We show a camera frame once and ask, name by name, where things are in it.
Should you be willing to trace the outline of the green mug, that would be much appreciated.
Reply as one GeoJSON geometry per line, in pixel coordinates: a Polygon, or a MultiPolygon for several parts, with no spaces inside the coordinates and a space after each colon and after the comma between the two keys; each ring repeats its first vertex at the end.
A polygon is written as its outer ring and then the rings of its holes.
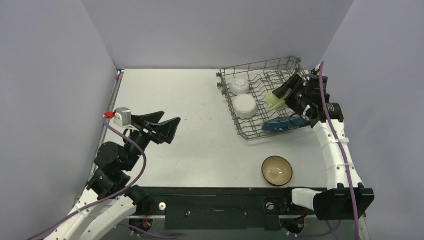
{"type": "Polygon", "coordinates": [[[286,109],[288,107],[286,102],[282,98],[278,98],[277,96],[275,96],[272,91],[269,91],[266,94],[264,101],[266,103],[267,112],[272,112],[279,109],[286,109]]]}

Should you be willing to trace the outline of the blue leaf-shaped plate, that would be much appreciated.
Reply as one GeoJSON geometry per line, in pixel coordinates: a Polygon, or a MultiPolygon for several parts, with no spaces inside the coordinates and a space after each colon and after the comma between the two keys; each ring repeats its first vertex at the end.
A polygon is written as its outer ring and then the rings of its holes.
{"type": "Polygon", "coordinates": [[[297,128],[308,127],[310,122],[303,117],[278,117],[266,121],[262,125],[262,130],[267,132],[284,132],[297,128]]]}

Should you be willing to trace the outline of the white scalloped black-rimmed dish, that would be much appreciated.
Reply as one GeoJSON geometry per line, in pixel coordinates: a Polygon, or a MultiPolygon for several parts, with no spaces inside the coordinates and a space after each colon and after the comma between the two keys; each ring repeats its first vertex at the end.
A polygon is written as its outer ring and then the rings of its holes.
{"type": "Polygon", "coordinates": [[[242,120],[251,119],[257,114],[258,106],[253,96],[249,94],[239,94],[232,101],[234,113],[242,120]]]}

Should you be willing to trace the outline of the plain white bowl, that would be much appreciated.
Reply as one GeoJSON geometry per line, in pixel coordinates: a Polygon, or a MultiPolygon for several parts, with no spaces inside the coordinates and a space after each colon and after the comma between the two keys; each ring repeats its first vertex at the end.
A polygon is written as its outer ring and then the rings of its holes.
{"type": "Polygon", "coordinates": [[[235,96],[247,94],[250,91],[250,85],[245,78],[239,77],[231,81],[229,90],[235,96]]]}

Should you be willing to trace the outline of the brown black-rimmed bowl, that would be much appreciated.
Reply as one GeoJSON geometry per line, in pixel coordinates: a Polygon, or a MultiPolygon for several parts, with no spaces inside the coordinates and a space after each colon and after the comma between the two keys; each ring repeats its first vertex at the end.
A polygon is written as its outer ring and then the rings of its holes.
{"type": "Polygon", "coordinates": [[[275,155],[263,161],[261,174],[269,185],[282,187],[292,180],[294,171],[291,164],[285,158],[275,155]]]}

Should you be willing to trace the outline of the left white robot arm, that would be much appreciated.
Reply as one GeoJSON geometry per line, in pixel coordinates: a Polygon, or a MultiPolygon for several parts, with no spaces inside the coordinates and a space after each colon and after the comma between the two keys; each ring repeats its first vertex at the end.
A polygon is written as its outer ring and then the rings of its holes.
{"type": "Polygon", "coordinates": [[[149,210],[148,194],[136,184],[147,167],[145,150],[149,143],[171,144],[181,122],[161,122],[164,114],[132,115],[125,107],[104,114],[104,126],[124,144],[101,144],[97,169],[71,212],[47,229],[48,240],[98,240],[126,217],[149,210]]]}

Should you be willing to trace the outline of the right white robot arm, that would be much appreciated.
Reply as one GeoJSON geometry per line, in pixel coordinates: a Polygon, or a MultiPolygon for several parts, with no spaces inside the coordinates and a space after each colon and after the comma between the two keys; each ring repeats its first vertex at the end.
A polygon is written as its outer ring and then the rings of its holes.
{"type": "Polygon", "coordinates": [[[327,190],[295,188],[282,199],[283,209],[296,213],[301,207],[312,210],[321,221],[359,219],[375,199],[359,177],[349,151],[341,106],[330,102],[326,92],[328,77],[293,74],[272,91],[285,105],[309,120],[325,162],[327,190]]]}

